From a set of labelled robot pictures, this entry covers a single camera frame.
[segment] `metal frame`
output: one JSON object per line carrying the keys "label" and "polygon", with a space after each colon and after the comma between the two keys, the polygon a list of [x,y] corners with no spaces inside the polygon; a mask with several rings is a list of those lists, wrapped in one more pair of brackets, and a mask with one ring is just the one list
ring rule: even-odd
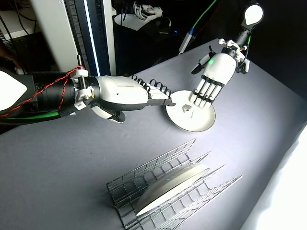
{"label": "metal frame", "polygon": [[106,184],[125,230],[174,230],[242,178],[239,176],[209,188],[206,180],[222,169],[223,165],[168,201],[137,217],[134,205],[150,184],[179,166],[199,163],[210,154],[208,152],[191,160],[188,152],[195,141],[188,141]]}

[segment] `red wire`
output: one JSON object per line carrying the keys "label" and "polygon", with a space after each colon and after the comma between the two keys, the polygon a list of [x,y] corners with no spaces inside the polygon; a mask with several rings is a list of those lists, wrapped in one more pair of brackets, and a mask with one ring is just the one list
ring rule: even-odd
{"label": "red wire", "polygon": [[[52,83],[50,83],[50,84],[48,84],[48,85],[45,85],[45,86],[43,87],[42,90],[40,90],[40,91],[34,93],[30,98],[28,98],[28,99],[26,99],[26,100],[20,102],[20,103],[18,104],[18,106],[14,107],[13,109],[11,109],[11,110],[10,110],[9,112],[7,112],[6,114],[0,115],[0,117],[8,116],[11,112],[15,111],[16,109],[19,109],[23,104],[25,104],[25,103],[27,103],[28,101],[32,100],[34,97],[36,97],[37,95],[39,95],[40,93],[42,93],[45,89],[47,89],[48,87],[50,87],[51,85],[53,85],[54,83],[56,83],[56,82],[58,82],[58,81],[60,81],[60,80],[62,80],[62,79],[65,79],[65,78],[66,78],[66,81],[65,81],[64,85],[67,84],[68,76],[69,76],[71,73],[73,73],[73,72],[74,72],[77,68],[79,68],[79,67],[82,67],[82,68],[83,68],[83,66],[76,66],[74,69],[68,71],[68,72],[65,74],[65,76],[56,79],[54,82],[52,82]],[[62,103],[63,103],[63,101],[64,101],[64,99],[63,99],[64,94],[65,94],[65,87],[64,87],[64,89],[63,89],[62,100],[61,100],[61,103],[60,103],[59,108],[61,107],[61,105],[62,105]]]}
{"label": "red wire", "polygon": [[214,13],[212,14],[212,16],[209,18],[209,20],[207,21],[207,23],[197,32],[197,34],[195,35],[195,37],[198,36],[198,34],[200,33],[200,31],[202,31],[206,25],[211,21],[212,17],[216,14],[216,12],[219,10],[219,8],[221,7],[221,4],[223,3],[223,1],[221,1],[221,3],[219,4],[219,6],[216,8],[216,10],[214,11]]}

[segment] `dish rack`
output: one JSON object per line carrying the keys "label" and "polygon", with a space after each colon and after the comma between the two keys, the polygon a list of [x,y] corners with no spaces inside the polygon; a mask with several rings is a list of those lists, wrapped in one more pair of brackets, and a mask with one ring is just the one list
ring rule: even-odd
{"label": "dish rack", "polygon": [[134,206],[150,184],[179,166],[199,163],[210,154],[207,152],[191,160],[188,153],[195,141],[188,141],[106,184],[125,230],[174,230],[242,178],[239,176],[210,188],[206,180],[221,170],[223,165],[209,171],[168,201],[137,217]]}

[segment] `green cable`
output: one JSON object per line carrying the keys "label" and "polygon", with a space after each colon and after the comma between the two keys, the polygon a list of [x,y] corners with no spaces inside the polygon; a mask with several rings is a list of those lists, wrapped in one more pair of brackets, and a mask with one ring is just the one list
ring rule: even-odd
{"label": "green cable", "polygon": [[197,19],[197,21],[195,22],[195,24],[193,25],[193,29],[195,28],[196,24],[200,21],[200,19],[203,17],[203,15],[213,6],[213,4],[215,4],[216,0],[214,0],[211,5],[202,13],[202,15]]}
{"label": "green cable", "polygon": [[23,117],[23,118],[5,117],[5,119],[19,119],[19,120],[23,120],[23,119],[40,119],[40,118],[47,118],[47,117],[58,116],[58,115],[59,115],[58,111],[55,111],[55,112],[50,112],[50,113],[40,114],[40,115],[30,116],[30,117]]}

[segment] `white plate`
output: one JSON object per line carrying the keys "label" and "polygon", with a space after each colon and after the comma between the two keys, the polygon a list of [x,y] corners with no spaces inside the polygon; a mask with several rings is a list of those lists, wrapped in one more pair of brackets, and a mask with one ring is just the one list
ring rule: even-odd
{"label": "white plate", "polygon": [[172,94],[175,106],[166,106],[169,118],[180,128],[191,132],[202,132],[209,129],[215,122],[215,110],[201,109],[189,101],[193,92],[187,90]]}
{"label": "white plate", "polygon": [[140,216],[190,187],[209,171],[203,164],[184,165],[151,184],[138,200],[135,210]]}

